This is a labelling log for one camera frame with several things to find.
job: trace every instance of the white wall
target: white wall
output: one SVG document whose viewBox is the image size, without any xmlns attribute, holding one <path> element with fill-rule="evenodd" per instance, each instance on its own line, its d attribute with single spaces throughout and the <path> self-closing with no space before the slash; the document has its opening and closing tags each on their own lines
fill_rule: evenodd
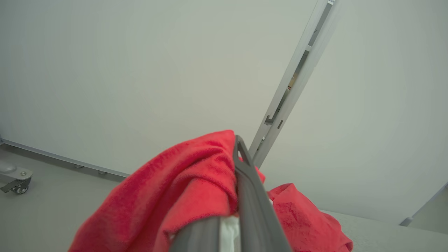
<svg viewBox="0 0 448 252">
<path fill-rule="evenodd" d="M 267 189 L 399 224 L 448 181 L 448 3 L 344 7 L 261 171 Z"/>
<path fill-rule="evenodd" d="M 217 130 L 250 144 L 315 3 L 2 1 L 0 135 L 124 173 Z"/>
</svg>

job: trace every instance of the floor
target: floor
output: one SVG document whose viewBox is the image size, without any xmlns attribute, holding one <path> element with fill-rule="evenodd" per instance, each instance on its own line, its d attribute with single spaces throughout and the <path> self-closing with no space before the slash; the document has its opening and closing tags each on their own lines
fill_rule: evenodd
<svg viewBox="0 0 448 252">
<path fill-rule="evenodd" d="M 0 146 L 0 159 L 34 172 L 22 195 L 0 193 L 0 251 L 66 251 L 78 227 L 124 178 Z M 0 186 L 6 182 L 0 176 Z M 416 215 L 410 227 L 448 234 L 448 190 Z"/>
</svg>

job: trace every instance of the panel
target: panel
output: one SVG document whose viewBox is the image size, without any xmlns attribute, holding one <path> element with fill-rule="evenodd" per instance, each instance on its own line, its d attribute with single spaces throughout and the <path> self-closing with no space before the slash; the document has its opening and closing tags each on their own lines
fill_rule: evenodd
<svg viewBox="0 0 448 252">
<path fill-rule="evenodd" d="M 132 173 L 233 129 L 250 143 L 306 1 L 2 1 L 2 138 Z"/>
<path fill-rule="evenodd" d="M 448 181 L 448 4 L 344 2 L 261 171 L 320 209 L 399 224 Z"/>
</svg>

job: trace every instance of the red cloth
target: red cloth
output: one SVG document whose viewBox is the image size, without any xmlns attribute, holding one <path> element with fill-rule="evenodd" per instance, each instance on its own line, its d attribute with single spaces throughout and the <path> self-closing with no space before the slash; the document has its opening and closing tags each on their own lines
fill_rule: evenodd
<svg viewBox="0 0 448 252">
<path fill-rule="evenodd" d="M 353 242 L 342 233 L 339 222 L 319 209 L 294 184 L 267 192 L 295 252 L 348 252 Z"/>
<path fill-rule="evenodd" d="M 187 224 L 210 216 L 234 214 L 237 210 L 234 144 L 233 131 L 226 130 L 180 143 L 162 152 L 114 188 L 79 228 L 69 251 L 166 252 L 170 237 Z M 264 175 L 258 174 L 264 181 Z M 336 220 L 329 225 L 339 229 L 333 229 L 334 234 L 325 231 L 326 237 L 308 237 L 306 232 L 292 228 L 301 227 L 288 223 L 291 214 L 313 219 L 313 215 L 321 216 L 321 213 L 315 207 L 295 208 L 308 211 L 306 214 L 288 211 L 292 209 L 290 205 L 286 209 L 287 206 L 279 204 L 282 197 L 288 197 L 286 192 L 275 194 L 274 209 L 291 246 L 301 248 L 303 240 L 315 242 L 316 248 L 339 246 L 339 239 L 333 237 L 343 234 Z"/>
</svg>

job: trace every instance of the caster wheel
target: caster wheel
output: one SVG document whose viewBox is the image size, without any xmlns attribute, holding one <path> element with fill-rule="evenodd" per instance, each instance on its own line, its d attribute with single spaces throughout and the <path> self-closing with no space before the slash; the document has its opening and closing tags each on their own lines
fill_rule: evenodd
<svg viewBox="0 0 448 252">
<path fill-rule="evenodd" d="M 13 192 L 15 194 L 24 194 L 28 190 L 28 187 L 19 187 L 17 190 L 14 190 Z"/>
</svg>

